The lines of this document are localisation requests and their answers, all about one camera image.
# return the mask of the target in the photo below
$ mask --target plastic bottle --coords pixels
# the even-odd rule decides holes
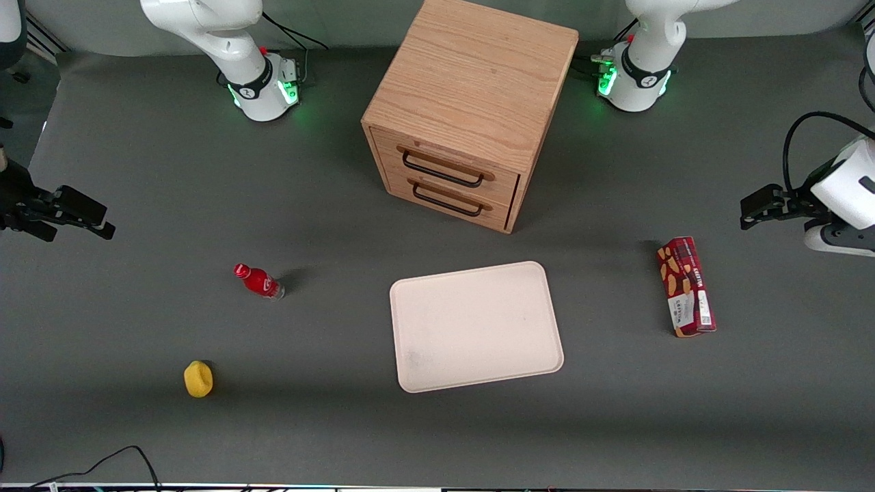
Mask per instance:
[[[276,301],[285,295],[285,287],[260,268],[249,268],[245,264],[237,264],[234,274],[243,280],[246,288],[262,296]]]

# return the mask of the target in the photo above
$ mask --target drawer handle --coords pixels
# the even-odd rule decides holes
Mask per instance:
[[[413,196],[417,197],[419,200],[428,201],[429,203],[432,203],[432,204],[437,205],[439,207],[447,208],[447,209],[452,210],[453,212],[456,212],[458,214],[467,215],[469,217],[476,217],[476,216],[480,215],[480,212],[483,211],[482,204],[477,207],[476,212],[472,212],[470,210],[465,210],[464,208],[461,208],[461,207],[456,207],[455,205],[450,205],[449,203],[444,203],[441,200],[431,198],[430,196],[425,196],[424,194],[418,193],[417,192],[418,189],[419,189],[419,183],[413,183]]]
[[[429,169],[428,167],[422,167],[421,165],[413,164],[412,162],[407,160],[407,158],[409,156],[410,156],[410,152],[404,151],[404,155],[401,156],[401,161],[404,163],[405,167],[408,167],[414,171],[424,172],[430,176],[434,176],[435,178],[446,179],[447,181],[450,181],[451,183],[455,183],[455,184],[461,185],[461,186],[467,186],[469,188],[476,188],[477,186],[480,186],[483,184],[483,174],[482,173],[480,174],[480,177],[477,178],[476,181],[465,181],[464,179],[459,179],[459,178],[456,178],[455,176],[450,176],[449,174],[444,174],[440,171],[434,171],[432,169]]]

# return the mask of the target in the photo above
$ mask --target wooden drawer cabinet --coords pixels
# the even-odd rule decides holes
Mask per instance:
[[[577,41],[572,29],[425,0],[361,119],[386,190],[510,233]]]

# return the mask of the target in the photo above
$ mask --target cabinet top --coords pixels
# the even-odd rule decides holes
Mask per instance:
[[[527,172],[578,32],[461,0],[425,0],[362,122]]]

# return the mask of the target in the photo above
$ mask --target white tray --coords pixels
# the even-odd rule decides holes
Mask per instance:
[[[409,393],[547,374],[564,362],[538,263],[405,278],[389,299],[398,382]]]

